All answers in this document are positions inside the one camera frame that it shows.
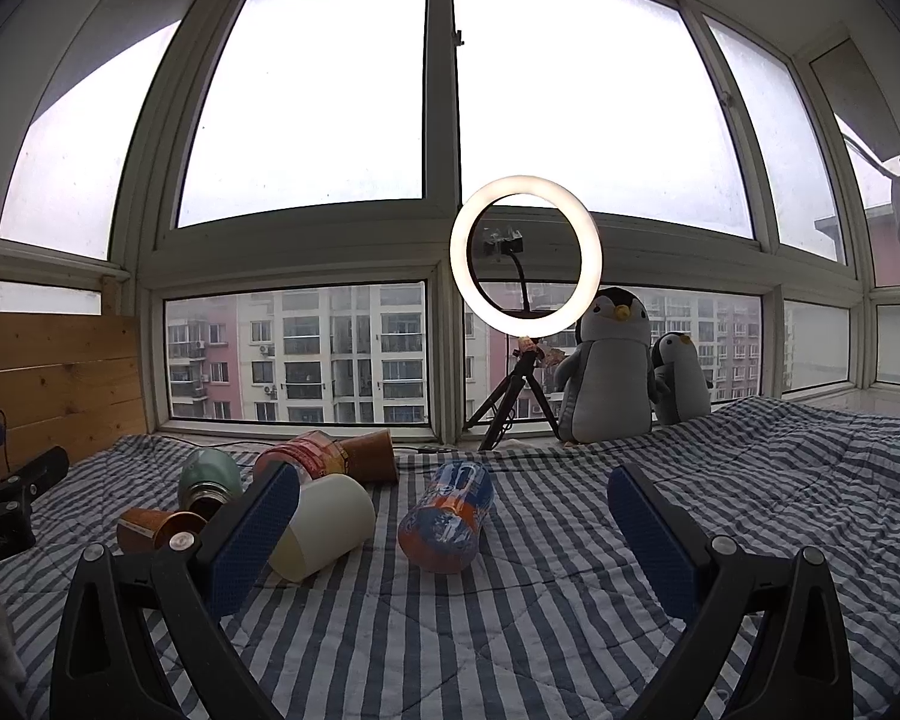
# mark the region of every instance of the screw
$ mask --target screw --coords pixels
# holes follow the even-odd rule
[[[732,555],[737,551],[737,542],[730,536],[717,536],[711,541],[710,546],[720,555]]]
[[[103,557],[103,545],[102,544],[90,544],[83,551],[83,559],[90,560],[93,562],[94,560],[99,560]]]
[[[810,565],[823,565],[823,552],[816,547],[804,547],[803,559],[810,563]]]
[[[194,545],[194,535],[190,533],[190,531],[183,531],[181,533],[174,533],[173,536],[170,537],[170,549],[173,552],[183,552],[185,549],[190,549]]]

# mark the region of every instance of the striped bedsheet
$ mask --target striped bedsheet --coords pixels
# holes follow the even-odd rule
[[[190,448],[125,437],[76,466],[34,506],[37,546],[0,563],[33,717],[48,713],[80,551],[115,549],[127,507],[172,507]],[[248,473],[253,454],[237,457]],[[408,565],[396,526],[452,457],[484,461],[497,499],[471,570],[433,576]],[[604,445],[405,457],[398,485],[368,488],[372,541],[299,586],[266,570],[223,630],[288,717],[619,718],[682,631],[608,515],[607,472],[621,461],[751,551],[820,546],[844,611],[855,714],[879,717],[900,688],[900,419],[763,398]],[[149,624],[183,709],[206,717],[159,614]],[[746,619],[702,717],[720,715],[755,631]]]

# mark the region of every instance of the orange and blue bottle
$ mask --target orange and blue bottle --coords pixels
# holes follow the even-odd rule
[[[425,571],[463,571],[480,551],[480,528],[492,504],[487,469],[473,461],[447,463],[400,521],[400,548]]]

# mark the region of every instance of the stuffed animal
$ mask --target stuffed animal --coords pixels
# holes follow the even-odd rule
[[[650,321],[633,293],[600,290],[577,321],[577,348],[557,367],[563,390],[559,437],[605,442],[650,432],[658,399],[650,367]]]
[[[674,425],[710,413],[713,382],[707,381],[697,358],[697,348],[686,333],[667,333],[658,338],[650,353],[660,399],[653,404],[661,425]]]

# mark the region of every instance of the wooden headboard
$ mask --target wooden headboard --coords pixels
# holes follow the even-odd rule
[[[138,354],[134,317],[0,313],[10,468],[53,445],[77,463],[120,436],[146,433]]]

